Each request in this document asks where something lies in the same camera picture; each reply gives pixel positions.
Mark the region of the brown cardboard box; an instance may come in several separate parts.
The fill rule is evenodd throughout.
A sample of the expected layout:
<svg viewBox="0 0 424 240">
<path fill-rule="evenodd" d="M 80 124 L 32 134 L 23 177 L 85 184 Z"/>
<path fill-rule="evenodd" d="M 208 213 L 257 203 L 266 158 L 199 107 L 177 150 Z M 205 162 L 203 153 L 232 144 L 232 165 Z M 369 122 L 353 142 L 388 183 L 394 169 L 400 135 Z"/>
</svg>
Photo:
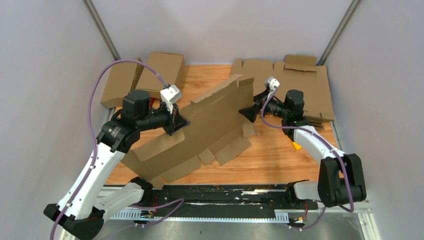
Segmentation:
<svg viewBox="0 0 424 240">
<path fill-rule="evenodd" d="M 222 166 L 251 146 L 255 126 L 239 111 L 253 103 L 254 78 L 233 74 L 179 110 L 188 126 L 132 147 L 121 163 L 155 188 L 213 161 Z"/>
</svg>

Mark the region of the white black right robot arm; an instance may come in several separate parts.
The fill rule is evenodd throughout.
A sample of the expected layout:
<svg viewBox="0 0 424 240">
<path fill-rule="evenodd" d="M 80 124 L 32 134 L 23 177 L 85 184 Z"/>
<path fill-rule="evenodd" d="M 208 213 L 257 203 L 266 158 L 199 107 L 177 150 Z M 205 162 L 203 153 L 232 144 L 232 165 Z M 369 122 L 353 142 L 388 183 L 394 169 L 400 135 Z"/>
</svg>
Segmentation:
<svg viewBox="0 0 424 240">
<path fill-rule="evenodd" d="M 257 116 L 281 118 L 277 128 L 319 163 L 317 181 L 289 183 L 285 201 L 290 208 L 298 209 L 306 200 L 313 200 L 327 208 L 341 207 L 352 212 L 355 202 L 367 198 L 361 158 L 355 153 L 343 152 L 323 138 L 304 117 L 304 105 L 302 91 L 291 89 L 284 101 L 280 101 L 274 91 L 267 88 L 253 98 L 252 106 L 238 112 L 252 123 Z"/>
</svg>

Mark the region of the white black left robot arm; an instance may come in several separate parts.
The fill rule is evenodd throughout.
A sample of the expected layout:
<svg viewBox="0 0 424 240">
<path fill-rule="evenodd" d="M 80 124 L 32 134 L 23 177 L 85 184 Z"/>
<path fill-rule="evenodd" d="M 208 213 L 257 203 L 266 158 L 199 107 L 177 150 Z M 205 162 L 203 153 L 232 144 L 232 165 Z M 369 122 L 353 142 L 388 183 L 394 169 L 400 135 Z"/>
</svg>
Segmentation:
<svg viewBox="0 0 424 240">
<path fill-rule="evenodd" d="M 126 207 L 158 209 L 157 205 L 151 205 L 152 184 L 140 177 L 104 198 L 98 198 L 98 194 L 115 166 L 140 139 L 141 132 L 162 128 L 172 136 L 189 125 L 177 106 L 181 91 L 175 85 L 168 85 L 160 91 L 160 96 L 157 109 L 150 106 L 147 91 L 133 90 L 124 97 L 122 108 L 93 137 L 92 155 L 68 193 L 58 203 L 45 207 L 44 215 L 55 226 L 61 226 L 80 240 L 91 240 L 107 220 Z"/>
</svg>

